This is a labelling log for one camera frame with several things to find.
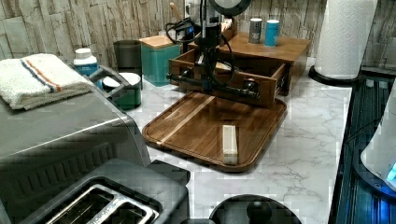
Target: knob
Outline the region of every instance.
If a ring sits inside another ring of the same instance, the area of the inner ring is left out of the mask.
[[[272,216],[272,208],[268,202],[253,201],[247,206],[249,224],[266,224]]]

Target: paper towel holder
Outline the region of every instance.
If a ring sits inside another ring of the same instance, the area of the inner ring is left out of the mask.
[[[359,76],[350,79],[325,77],[315,69],[314,65],[311,66],[311,68],[309,69],[308,75],[316,82],[334,87],[352,87],[353,84],[356,83],[356,81],[359,79]]]

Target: black kettle lid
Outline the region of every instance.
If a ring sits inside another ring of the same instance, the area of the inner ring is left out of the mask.
[[[301,224],[289,208],[259,195],[238,195],[219,204],[210,215],[216,224]]]

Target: striped towel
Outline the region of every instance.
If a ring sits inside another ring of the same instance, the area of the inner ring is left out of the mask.
[[[0,61],[0,95],[13,109],[31,109],[91,90],[91,82],[52,54]]]

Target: paper towel roll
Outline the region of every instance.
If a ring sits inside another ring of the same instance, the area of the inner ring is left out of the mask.
[[[315,70],[335,79],[358,75],[377,0],[328,0]]]

